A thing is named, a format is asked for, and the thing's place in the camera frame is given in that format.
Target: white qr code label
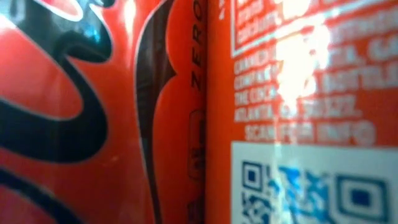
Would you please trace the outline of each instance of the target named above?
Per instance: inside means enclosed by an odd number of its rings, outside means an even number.
[[[398,223],[398,152],[232,143],[232,224]]]

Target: qr code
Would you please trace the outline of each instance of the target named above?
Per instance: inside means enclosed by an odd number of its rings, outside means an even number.
[[[360,160],[342,161],[342,168],[324,158],[319,161],[326,164],[314,162],[317,157],[309,157],[310,163],[303,155],[293,158],[304,162],[291,162],[291,157],[276,162],[264,155],[264,148],[259,151],[262,154],[253,154],[246,146],[241,158],[233,159],[232,224],[398,223],[392,172],[362,168]]]
[[[314,174],[294,167],[250,161],[242,164],[242,215],[250,224],[339,223],[330,211],[365,221],[388,223],[387,186],[382,180],[344,174]],[[335,185],[329,185],[334,179]],[[337,192],[331,208],[330,189]]]

